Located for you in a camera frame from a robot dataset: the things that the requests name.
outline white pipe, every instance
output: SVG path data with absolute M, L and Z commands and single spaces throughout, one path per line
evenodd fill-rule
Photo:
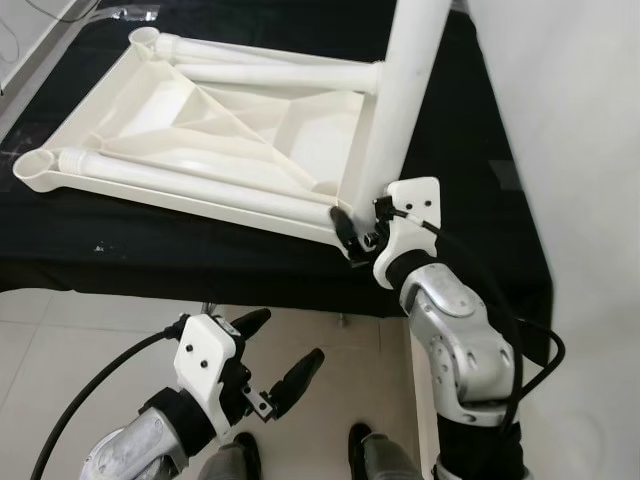
M 207 45 L 170 33 L 160 33 L 154 27 L 142 27 L 129 34 L 132 45 L 143 45 L 155 51 L 156 55 L 169 62 L 179 62 L 181 57 L 196 57 L 202 60 L 213 60 L 230 63 L 257 65 L 290 65 L 285 60 L 262 57 L 233 49 Z
M 176 70 L 196 82 L 240 83 L 279 87 L 315 87 L 375 95 L 382 63 L 362 65 L 197 65 Z
M 372 123 L 356 132 L 368 136 L 364 158 L 349 159 L 341 186 L 340 200 L 362 228 L 374 224 L 371 202 L 400 177 L 450 6 L 451 0 L 396 4 Z
M 139 165 L 87 150 L 63 149 L 58 157 L 58 169 L 62 173 L 99 178 L 304 223 L 331 224 L 327 205 Z

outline white plastic bracket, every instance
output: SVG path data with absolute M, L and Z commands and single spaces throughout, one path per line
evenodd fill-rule
M 390 183 L 385 189 L 393 206 L 440 227 L 440 183 L 434 177 L 420 177 Z M 411 250 L 425 250 L 436 256 L 436 236 L 400 217 L 389 221 L 389 242 L 373 265 L 376 281 L 386 289 L 393 289 L 387 280 L 387 268 L 396 258 Z
M 220 376 L 227 360 L 236 354 L 231 335 L 240 335 L 222 318 L 214 321 L 209 315 L 189 317 L 182 333 L 173 366 L 178 385 L 198 402 L 211 421 L 218 437 L 225 435 L 231 425 L 220 405 L 224 386 Z

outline white wall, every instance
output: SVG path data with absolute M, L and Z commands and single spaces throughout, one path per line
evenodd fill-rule
M 33 3 L 61 17 L 75 0 L 33 0 Z M 20 44 L 20 58 L 17 62 L 7 64 L 0 59 L 0 82 L 6 85 L 24 60 L 51 31 L 56 21 L 34 9 L 24 0 L 1 1 L 0 18 L 13 30 Z M 5 27 L 0 25 L 0 55 L 12 60 L 15 53 L 15 40 Z
M 471 0 L 568 355 L 522 406 L 537 479 L 640 478 L 636 0 Z

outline tiled floor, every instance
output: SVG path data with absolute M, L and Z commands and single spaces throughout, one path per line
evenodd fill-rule
M 220 307 L 233 319 L 247 308 Z M 200 304 L 73 292 L 22 290 L 0 294 L 0 465 L 2 478 L 28 478 L 36 456 L 68 402 L 128 346 Z M 268 389 L 300 357 L 320 346 L 326 360 L 307 395 L 278 421 L 244 420 L 253 432 L 265 480 L 346 480 L 349 427 L 365 420 L 413 455 L 415 404 L 404 330 L 398 320 L 274 309 L 251 339 L 244 363 L 253 384 Z M 157 344 L 107 380 L 76 414 L 51 457 L 45 480 L 72 480 L 86 454 L 109 431 L 131 421 L 155 392 L 175 386 L 176 344 Z M 194 479 L 217 449 L 192 460 L 181 479 Z

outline shoe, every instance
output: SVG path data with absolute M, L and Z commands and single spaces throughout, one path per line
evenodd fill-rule
M 262 480 L 262 463 L 260 462 L 260 452 L 255 437 L 248 432 L 243 432 L 236 435 L 233 442 L 242 446 L 244 451 L 247 480 Z
M 356 423 L 349 431 L 349 465 L 352 480 L 367 480 L 362 441 L 370 434 L 371 428 L 364 423 Z

